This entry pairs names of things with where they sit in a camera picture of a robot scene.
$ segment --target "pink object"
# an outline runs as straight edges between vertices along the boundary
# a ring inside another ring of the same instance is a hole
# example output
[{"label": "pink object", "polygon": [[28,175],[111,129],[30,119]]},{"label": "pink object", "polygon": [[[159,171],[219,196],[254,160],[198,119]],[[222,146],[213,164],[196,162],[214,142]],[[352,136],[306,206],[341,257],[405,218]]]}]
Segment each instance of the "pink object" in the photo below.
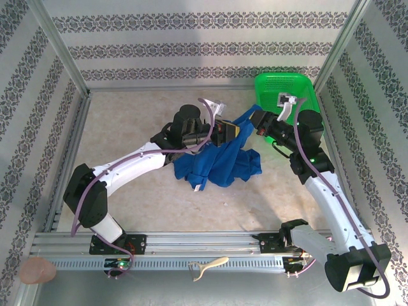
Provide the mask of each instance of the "pink object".
[{"label": "pink object", "polygon": [[29,258],[21,267],[20,280],[24,284],[41,284],[51,281],[57,274],[53,263],[40,257]]}]

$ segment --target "green basket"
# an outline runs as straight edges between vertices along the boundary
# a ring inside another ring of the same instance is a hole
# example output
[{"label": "green basket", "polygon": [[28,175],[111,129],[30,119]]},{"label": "green basket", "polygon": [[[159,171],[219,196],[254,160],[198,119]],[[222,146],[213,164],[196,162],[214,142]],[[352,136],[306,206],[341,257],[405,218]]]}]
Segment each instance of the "green basket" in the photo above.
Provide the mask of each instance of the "green basket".
[{"label": "green basket", "polygon": [[[287,92],[298,98],[307,98],[300,110],[314,110],[320,112],[319,103],[314,93],[310,79],[300,73],[262,73],[255,78],[256,101],[263,110],[281,113],[282,108],[277,106],[280,92]],[[293,124],[295,108],[287,119],[287,123]],[[272,143],[273,138],[265,138],[266,142]]]}]

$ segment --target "gray floor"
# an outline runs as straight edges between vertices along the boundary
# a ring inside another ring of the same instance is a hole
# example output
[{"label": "gray floor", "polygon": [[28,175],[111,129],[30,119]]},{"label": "gray floor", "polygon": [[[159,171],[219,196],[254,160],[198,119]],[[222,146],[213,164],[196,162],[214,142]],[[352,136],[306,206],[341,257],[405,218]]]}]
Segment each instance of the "gray floor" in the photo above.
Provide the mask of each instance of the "gray floor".
[{"label": "gray floor", "polygon": [[[154,91],[95,93],[76,165],[96,166],[126,155],[172,121],[181,105],[197,98],[221,100],[225,119],[236,119],[256,102],[254,91]],[[149,172],[109,197],[109,211],[127,231],[276,230],[281,222],[304,218],[315,229],[328,225],[288,160],[253,134],[245,149],[261,154],[263,174],[230,187],[208,183],[193,192],[176,180],[173,165]],[[64,206],[58,231],[69,231],[73,214]]]},{"label": "gray floor", "polygon": [[313,266],[298,279],[282,274],[208,271],[192,282],[185,272],[133,272],[111,280],[103,272],[59,272],[40,286],[35,306],[343,306],[374,305],[357,290],[338,293]]}]

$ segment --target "white clip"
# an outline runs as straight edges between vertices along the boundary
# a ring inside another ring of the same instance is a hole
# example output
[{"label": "white clip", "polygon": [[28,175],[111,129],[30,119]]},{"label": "white clip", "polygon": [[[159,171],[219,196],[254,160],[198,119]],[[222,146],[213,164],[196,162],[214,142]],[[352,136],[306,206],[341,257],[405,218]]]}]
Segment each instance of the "white clip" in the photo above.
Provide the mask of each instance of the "white clip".
[{"label": "white clip", "polygon": [[[210,101],[208,99],[204,99],[204,100],[205,102],[207,102],[207,104],[211,108],[212,116],[214,120],[215,120],[216,115],[222,117],[222,113],[226,108],[226,105],[224,103],[221,103],[221,101],[218,101],[218,100],[216,100],[215,102]],[[210,122],[211,122],[210,114],[207,113],[205,115],[205,123],[210,123]]]},{"label": "white clip", "polygon": [[[285,102],[281,102],[282,98],[286,98],[288,100]],[[292,112],[292,106],[296,104],[296,100],[297,100],[296,96],[291,96],[290,94],[286,92],[279,93],[277,106],[282,107],[283,110],[278,116],[278,119],[277,119],[278,121],[287,120],[289,118]]]}]

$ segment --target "striped wall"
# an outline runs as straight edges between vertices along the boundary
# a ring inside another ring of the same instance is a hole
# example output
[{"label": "striped wall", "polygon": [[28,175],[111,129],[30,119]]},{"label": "striped wall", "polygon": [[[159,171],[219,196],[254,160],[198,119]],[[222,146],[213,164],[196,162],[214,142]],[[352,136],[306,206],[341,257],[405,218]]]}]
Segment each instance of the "striped wall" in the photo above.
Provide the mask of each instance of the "striped wall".
[{"label": "striped wall", "polygon": [[79,93],[24,0],[0,0],[0,305],[43,229]]},{"label": "striped wall", "polygon": [[91,89],[314,80],[354,0],[45,0]]},{"label": "striped wall", "polygon": [[319,93],[354,204],[391,249],[379,305],[408,305],[407,5],[372,1]]}]

